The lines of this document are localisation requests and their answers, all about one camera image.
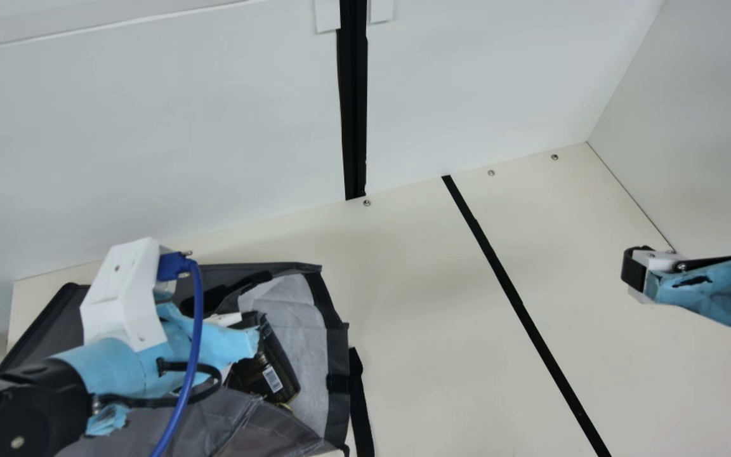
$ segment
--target black cable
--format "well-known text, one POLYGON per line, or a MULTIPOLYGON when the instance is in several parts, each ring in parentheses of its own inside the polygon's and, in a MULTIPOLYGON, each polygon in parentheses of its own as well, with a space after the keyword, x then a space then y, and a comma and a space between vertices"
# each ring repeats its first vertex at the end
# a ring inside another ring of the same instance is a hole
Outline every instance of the black cable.
MULTIPOLYGON (((162 359, 157 359, 157 367, 160 370, 160 376, 166 373, 166 371, 185 371, 188 366, 187 362, 166 362, 162 359)), ((211 375, 209 379, 214 380, 214 384, 205 390, 194 393, 191 398, 188 399, 188 404, 194 404, 200 402, 207 397, 215 394, 221 388, 221 371, 217 370, 212 365, 208 364, 197 364, 197 371, 200 373, 206 373, 211 375)), ((101 405, 108 405, 110 403, 122 403, 130 408, 161 408, 161 407, 174 407, 176 405, 177 397, 160 397, 159 399, 135 399, 134 397, 125 397, 119 394, 104 394, 98 395, 98 402, 101 405)))

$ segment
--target white wall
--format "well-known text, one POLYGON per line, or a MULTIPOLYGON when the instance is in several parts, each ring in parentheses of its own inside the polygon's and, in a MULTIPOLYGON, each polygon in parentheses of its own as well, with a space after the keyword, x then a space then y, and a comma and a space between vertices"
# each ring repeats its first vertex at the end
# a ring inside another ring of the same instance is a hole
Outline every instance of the white wall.
POLYGON ((0 0, 0 43, 241 1, 0 0))
POLYGON ((589 142, 679 252, 731 254, 731 1, 667 0, 589 142))
POLYGON ((368 191, 585 142, 661 3, 397 0, 368 28, 368 191))
POLYGON ((17 278, 342 199, 313 0, 0 47, 0 331, 17 278))
MULTIPOLYGON (((661 1, 398 0, 368 31, 368 190, 585 141, 661 1)), ((334 202, 342 181, 313 0, 0 46, 0 330, 16 278, 334 202)))

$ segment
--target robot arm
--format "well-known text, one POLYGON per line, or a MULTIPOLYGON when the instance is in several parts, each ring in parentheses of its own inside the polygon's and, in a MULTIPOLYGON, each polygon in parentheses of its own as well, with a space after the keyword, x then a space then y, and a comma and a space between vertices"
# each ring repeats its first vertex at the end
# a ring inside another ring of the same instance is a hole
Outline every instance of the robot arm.
POLYGON ((621 279, 642 303, 676 305, 731 327, 731 256, 686 260, 633 247, 624 252, 621 279))
MULTIPOLYGON (((52 457, 100 427, 110 402, 122 410, 183 409, 189 399, 206 396, 189 396, 195 371, 218 377, 218 388, 222 368, 252 357, 257 330, 203 325, 199 305, 189 319, 173 303, 156 303, 171 298, 176 279, 188 270, 201 304, 198 268, 186 255, 150 238, 114 246, 81 304, 84 345, 0 376, 0 456, 52 457), (163 397, 180 387, 179 397, 163 397)), ((175 429, 174 418, 169 428, 175 429)), ((172 434, 166 429, 154 455, 172 434)))

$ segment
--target gray bag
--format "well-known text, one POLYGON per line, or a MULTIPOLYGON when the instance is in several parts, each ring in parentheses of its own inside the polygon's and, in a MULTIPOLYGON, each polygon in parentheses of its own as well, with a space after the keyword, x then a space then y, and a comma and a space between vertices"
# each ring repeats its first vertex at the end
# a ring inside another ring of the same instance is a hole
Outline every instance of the gray bag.
MULTIPOLYGON (((266 313, 301 385, 292 413, 261 397, 229 388, 186 408, 166 455, 224 457, 316 455, 343 444, 348 433, 351 385, 348 324, 334 311, 321 267, 305 263, 201 265, 206 315, 213 312, 266 313)), ((87 286, 67 284, 6 356, 0 373, 82 344, 78 308, 87 286)), ((173 298, 192 314, 192 284, 177 282, 173 298)), ((162 435, 172 408, 135 409, 128 425, 107 437, 84 437, 67 446, 63 457, 148 455, 162 435)), ((359 414, 362 423, 363 414, 359 414)), ((371 429, 365 430, 368 441, 371 429)), ((356 431, 358 451, 364 434, 356 431)), ((368 443, 363 457, 373 454, 368 443)))

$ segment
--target white bracket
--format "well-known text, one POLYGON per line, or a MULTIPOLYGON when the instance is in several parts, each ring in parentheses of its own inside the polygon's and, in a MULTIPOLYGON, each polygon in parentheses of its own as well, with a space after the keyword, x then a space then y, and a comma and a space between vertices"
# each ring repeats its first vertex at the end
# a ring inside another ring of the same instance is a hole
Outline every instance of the white bracket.
POLYGON ((394 0, 371 0, 369 22, 388 22, 394 19, 394 0))
POLYGON ((340 28, 340 1, 314 0, 315 28, 319 34, 340 28))
POLYGON ((109 249, 81 304, 84 344, 117 338, 139 352, 168 341, 154 303, 159 260, 152 238, 109 249))

